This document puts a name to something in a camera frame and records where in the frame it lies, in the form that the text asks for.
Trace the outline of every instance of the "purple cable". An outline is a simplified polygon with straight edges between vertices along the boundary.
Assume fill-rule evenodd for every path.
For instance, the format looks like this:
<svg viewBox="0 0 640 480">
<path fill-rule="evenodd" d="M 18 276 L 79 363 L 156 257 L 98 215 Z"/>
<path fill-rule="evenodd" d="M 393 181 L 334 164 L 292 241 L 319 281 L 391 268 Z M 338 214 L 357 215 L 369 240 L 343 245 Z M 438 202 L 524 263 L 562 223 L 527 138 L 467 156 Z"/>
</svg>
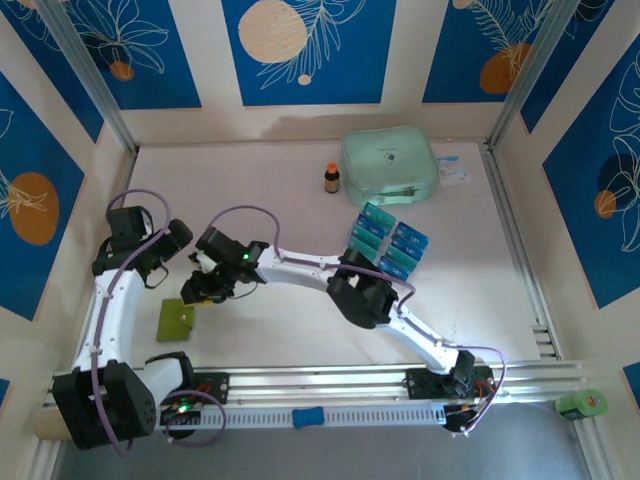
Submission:
<svg viewBox="0 0 640 480">
<path fill-rule="evenodd" d="M 176 440 L 173 439 L 173 437 L 171 437 L 169 435 L 169 425 L 171 424 L 172 420 L 180 418 L 179 415 L 176 415 L 175 417 L 173 417 L 171 420 L 169 420 L 167 422 L 167 425 L 164 428 L 164 434 L 167 437 L 167 441 L 170 441 L 172 445 L 178 445 L 180 447 L 206 447 L 208 445 L 213 445 L 214 443 L 216 443 L 220 439 L 220 435 L 222 435 L 222 432 L 224 431 L 225 427 L 227 426 L 227 412 L 224 411 L 224 407 L 218 401 L 217 398 L 215 398 L 212 395 L 209 395 L 206 392 L 201 392 L 200 390 L 179 390 L 179 391 L 170 393 L 165 398 L 182 397 L 182 396 L 185 396 L 185 395 L 197 395 L 197 396 L 202 397 L 205 400 L 209 400 L 211 403 L 215 404 L 215 406 L 220 409 L 220 413 L 222 413 L 222 426 L 220 427 L 220 430 L 218 430 L 213 437 L 211 437 L 211 438 L 209 438 L 207 440 L 200 440 L 200 441 L 197 441 L 197 442 L 176 441 Z"/>
<path fill-rule="evenodd" d="M 100 382 L 98 380 L 98 355 L 100 352 L 100 336 L 102 335 L 102 327 L 104 326 L 104 319 L 107 314 L 107 307 L 109 306 L 109 301 L 113 297 L 113 290 L 120 280 L 120 277 L 125 272 L 127 267 L 135 260 L 135 258 L 140 255 L 143 251 L 149 248 L 151 245 L 156 243 L 160 237 L 164 234 L 165 230 L 169 227 L 169 222 L 171 221 L 171 208 L 167 201 L 160 195 L 151 190 L 146 190 L 144 188 L 135 188 L 131 190 L 126 190 L 119 195 L 116 195 L 109 205 L 107 206 L 107 212 L 111 210 L 114 203 L 116 203 L 119 199 L 126 197 L 130 193 L 146 193 L 153 197 L 156 197 L 158 200 L 162 202 L 164 205 L 165 211 L 167 212 L 167 218 L 165 220 L 164 226 L 160 228 L 155 235 L 153 235 L 149 240 L 147 240 L 143 245 L 141 245 L 136 251 L 134 251 L 124 263 L 120 266 L 113 279 L 109 283 L 107 287 L 107 293 L 103 298 L 102 305 L 100 306 L 100 313 L 98 314 L 98 321 L 96 324 L 95 335 L 93 336 L 93 347 L 94 351 L 91 352 L 91 388 L 93 390 L 93 397 L 96 402 L 96 409 L 98 411 L 98 417 L 100 417 L 100 423 L 104 427 L 104 430 L 109 438 L 109 441 L 113 445 L 113 448 L 118 452 L 119 455 L 126 457 L 129 455 L 129 450 L 133 445 L 133 440 L 129 440 L 129 444 L 127 445 L 126 450 L 120 446 L 120 442 L 118 441 L 118 437 L 113 431 L 113 427 L 111 426 L 111 422 L 109 422 L 109 418 L 107 416 L 107 412 L 104 408 L 104 403 L 102 402 L 102 395 L 100 393 Z"/>
<path fill-rule="evenodd" d="M 249 210 L 257 210 L 259 212 L 265 213 L 266 215 L 269 215 L 273 221 L 276 224 L 276 234 L 274 236 L 273 239 L 273 249 L 275 251 L 276 256 L 283 262 L 289 262 L 289 263 L 297 263 L 299 265 L 309 265 L 312 267 L 321 267 L 321 268 L 335 268 L 335 269 L 340 269 L 340 270 L 348 270 L 348 271 L 352 271 L 352 272 L 357 272 L 357 273 L 362 273 L 364 275 L 369 275 L 372 277 L 376 277 L 376 278 L 380 278 L 382 280 L 386 280 L 388 282 L 391 283 L 396 283 L 398 285 L 401 285 L 405 288 L 407 288 L 409 290 L 409 293 L 407 295 L 405 295 L 402 300 L 400 300 L 398 302 L 398 305 L 396 306 L 396 311 L 398 312 L 398 315 L 401 316 L 401 318 L 407 322 L 407 324 L 413 328 L 416 332 L 418 332 L 420 335 L 422 335 L 423 337 L 425 337 L 427 340 L 429 340 L 430 342 L 432 342 L 434 345 L 436 344 L 440 344 L 443 348 L 448 348 L 448 349 L 452 349 L 452 350 L 481 350 L 481 351 L 486 351 L 486 352 L 491 352 L 494 353 L 495 355 L 497 355 L 500 358 L 500 361 L 502 362 L 502 374 L 500 375 L 500 381 L 498 382 L 498 385 L 496 386 L 496 390 L 495 392 L 493 392 L 489 397 L 487 397 L 488 399 L 486 400 L 486 406 L 480 411 L 480 413 L 476 416 L 476 418 L 469 424 L 468 428 L 466 428 L 464 430 L 465 433 L 469 433 L 471 432 L 476 425 L 478 424 L 478 422 L 485 416 L 485 414 L 487 413 L 487 411 L 489 410 L 489 407 L 493 404 L 493 401 L 496 397 L 496 395 L 498 394 L 498 391 L 502 388 L 502 385 L 504 384 L 504 380 L 507 374 L 507 359 L 505 358 L 505 356 L 502 354 L 502 352 L 500 352 L 499 350 L 496 350 L 495 348 L 491 348 L 491 347 L 476 347 L 476 346 L 465 346 L 465 345 L 451 345 L 449 343 L 444 343 L 442 342 L 442 340 L 438 340 L 435 337 L 433 337 L 432 335 L 429 335 L 427 332 L 423 331 L 420 327 L 418 327 L 415 323 L 413 323 L 409 318 L 402 316 L 402 306 L 404 305 L 404 303 L 409 300 L 409 298 L 411 298 L 413 296 L 414 293 L 416 293 L 416 288 L 411 285 L 410 283 L 404 282 L 398 278 L 392 277 L 391 275 L 387 275 L 385 273 L 382 272 L 376 272 L 373 270 L 368 270 L 366 268 L 361 268 L 361 267 L 355 267 L 352 265 L 341 265 L 341 264 L 327 264 L 327 265 L 322 265 L 319 262 L 314 262 L 312 260 L 304 260 L 304 259 L 300 259 L 300 258 L 288 258 L 288 257 L 283 257 L 280 254 L 280 250 L 278 248 L 278 242 L 280 240 L 280 222 L 278 221 L 278 218 L 271 213 L 269 210 L 262 208 L 262 207 L 257 207 L 254 205 L 238 205 L 237 207 L 231 207 L 231 208 L 227 208 L 226 210 L 223 210 L 222 212 L 218 213 L 215 217 L 213 217 L 213 219 L 211 220 L 211 222 L 209 223 L 209 226 L 212 226 L 216 220 L 218 220 L 221 216 L 232 212 L 234 210 L 240 210 L 240 209 L 249 209 Z"/>
</svg>

